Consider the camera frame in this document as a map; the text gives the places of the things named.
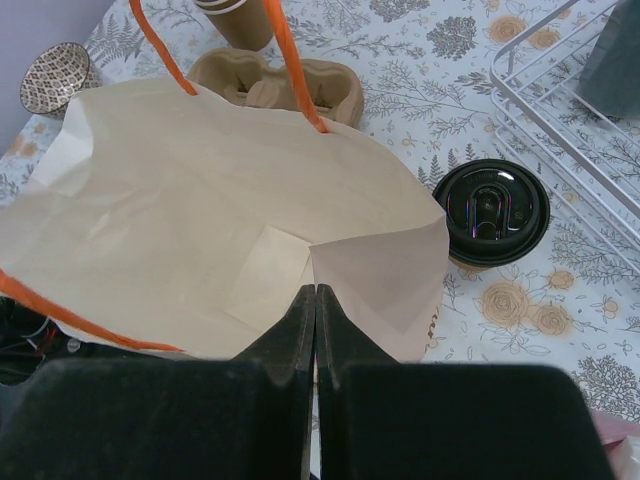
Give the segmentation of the single brown paper cup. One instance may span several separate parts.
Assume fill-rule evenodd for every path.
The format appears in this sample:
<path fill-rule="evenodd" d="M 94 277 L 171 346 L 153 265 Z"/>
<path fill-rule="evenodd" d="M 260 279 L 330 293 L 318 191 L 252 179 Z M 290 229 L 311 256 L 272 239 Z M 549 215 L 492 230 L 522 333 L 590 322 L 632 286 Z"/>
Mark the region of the single brown paper cup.
<path fill-rule="evenodd" d="M 470 265 L 470 264 L 466 264 L 463 262 L 459 262 L 455 259 L 450 259 L 451 263 L 454 264 L 456 267 L 458 267 L 459 269 L 468 271 L 468 272 L 484 272 L 487 270 L 491 270 L 494 267 L 487 267 L 487 266 L 477 266 L 477 265 Z"/>

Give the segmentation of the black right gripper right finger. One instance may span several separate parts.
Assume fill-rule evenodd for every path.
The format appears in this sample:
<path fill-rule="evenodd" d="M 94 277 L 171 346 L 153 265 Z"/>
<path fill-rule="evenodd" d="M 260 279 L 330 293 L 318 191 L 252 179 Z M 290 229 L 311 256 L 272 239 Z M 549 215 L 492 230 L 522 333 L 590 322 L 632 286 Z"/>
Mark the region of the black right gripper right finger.
<path fill-rule="evenodd" d="M 317 290 L 325 479 L 610 479 L 582 394 L 544 365 L 401 363 Z"/>

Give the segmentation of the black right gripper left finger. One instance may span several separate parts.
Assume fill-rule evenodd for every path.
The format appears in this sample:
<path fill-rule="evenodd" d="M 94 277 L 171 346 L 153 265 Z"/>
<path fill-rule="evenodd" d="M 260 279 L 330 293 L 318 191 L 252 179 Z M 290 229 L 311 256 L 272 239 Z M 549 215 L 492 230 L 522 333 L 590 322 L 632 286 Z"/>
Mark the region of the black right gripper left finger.
<path fill-rule="evenodd" d="M 306 479 L 315 290 L 230 360 L 65 359 L 1 428 L 5 479 Z"/>

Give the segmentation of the black plastic cup lid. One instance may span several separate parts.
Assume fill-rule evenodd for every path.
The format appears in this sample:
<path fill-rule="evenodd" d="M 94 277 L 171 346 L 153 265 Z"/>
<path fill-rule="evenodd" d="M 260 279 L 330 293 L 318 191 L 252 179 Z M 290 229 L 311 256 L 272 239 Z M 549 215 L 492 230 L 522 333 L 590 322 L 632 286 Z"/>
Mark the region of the black plastic cup lid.
<path fill-rule="evenodd" d="M 460 165 L 438 182 L 432 196 L 445 212 L 449 258 L 475 269 L 525 257 L 541 242 L 551 220 L 541 181 L 507 160 Z"/>

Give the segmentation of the printed kraft paper bag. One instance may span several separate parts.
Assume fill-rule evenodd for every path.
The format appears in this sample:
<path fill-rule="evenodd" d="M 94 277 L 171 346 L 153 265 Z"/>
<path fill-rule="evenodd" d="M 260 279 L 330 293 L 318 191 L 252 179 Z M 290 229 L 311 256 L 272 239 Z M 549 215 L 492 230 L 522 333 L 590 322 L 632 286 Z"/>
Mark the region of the printed kraft paper bag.
<path fill-rule="evenodd" d="M 237 106 L 164 78 L 77 94 L 1 214 L 1 290 L 81 338 L 230 358 L 304 284 L 399 361 L 422 358 L 447 270 L 442 208 L 389 149 L 323 119 L 279 2 L 265 3 L 298 107 Z"/>

